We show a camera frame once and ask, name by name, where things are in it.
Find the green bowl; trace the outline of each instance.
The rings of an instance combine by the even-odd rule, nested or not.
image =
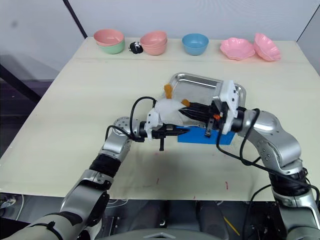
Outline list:
[[[113,46],[98,46],[102,51],[106,52],[107,54],[118,54],[125,49],[125,40],[122,40],[121,42]]]

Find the stacked pink bowls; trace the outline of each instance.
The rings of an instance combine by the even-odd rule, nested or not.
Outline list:
[[[165,52],[168,37],[164,31],[152,31],[140,38],[140,44],[149,55],[157,56]]]

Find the floor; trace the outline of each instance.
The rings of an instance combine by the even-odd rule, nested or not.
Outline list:
[[[50,84],[50,81],[28,83],[29,87],[41,96],[43,96]],[[0,86],[0,156],[2,156],[36,104],[18,93],[8,84],[1,82]],[[2,210],[0,215],[4,218],[15,219],[21,207],[22,197],[19,194],[2,193],[0,198],[4,197],[15,198],[16,203],[7,207],[5,211]],[[43,215],[58,212],[62,200],[60,197],[26,195],[24,196],[24,206],[19,221],[31,223]],[[117,234],[128,231],[133,218],[147,203],[146,200],[129,200],[126,204],[124,204],[125,201],[123,200],[118,200],[117,203],[112,203],[112,201],[105,210],[104,229],[107,232],[104,233],[105,236],[109,233]],[[224,201],[219,203],[219,208],[223,215],[242,234],[242,225],[248,204],[240,201]],[[199,223],[196,218],[196,201],[176,200],[170,201],[168,204],[167,228],[199,231]],[[273,202],[257,202],[253,205],[251,212],[254,214],[249,218],[247,230],[250,232],[250,239],[259,239],[259,231],[263,233],[265,227],[269,229],[273,228],[267,219],[270,219],[270,217],[271,219],[279,219],[278,213],[275,213]],[[230,226],[228,226],[228,231],[230,240],[240,239],[240,236]]]

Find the orange object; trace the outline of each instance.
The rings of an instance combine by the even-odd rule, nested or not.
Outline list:
[[[172,86],[168,83],[164,85],[165,98],[172,99]]]
[[[220,115],[218,115],[218,114],[214,114],[214,115],[213,115],[213,118],[214,118],[215,120],[219,121],[221,117],[220,117]]]
[[[186,107],[190,107],[190,102],[187,99],[183,99],[181,103]]]

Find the blue bowl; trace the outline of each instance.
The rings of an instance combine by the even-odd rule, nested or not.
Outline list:
[[[205,35],[191,33],[182,38],[182,43],[186,53],[198,56],[203,54],[207,49],[209,39]]]

